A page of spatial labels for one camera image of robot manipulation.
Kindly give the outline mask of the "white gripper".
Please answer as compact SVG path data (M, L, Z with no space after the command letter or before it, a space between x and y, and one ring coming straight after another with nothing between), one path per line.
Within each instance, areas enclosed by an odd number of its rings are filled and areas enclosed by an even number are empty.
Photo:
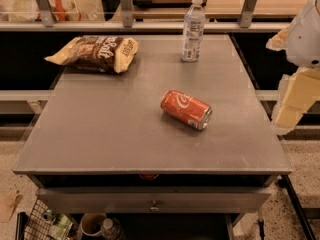
M298 70L284 74L271 123L276 135L292 131L303 115L320 98L320 0L308 0L290 23L266 43L273 51L286 50L287 60Z

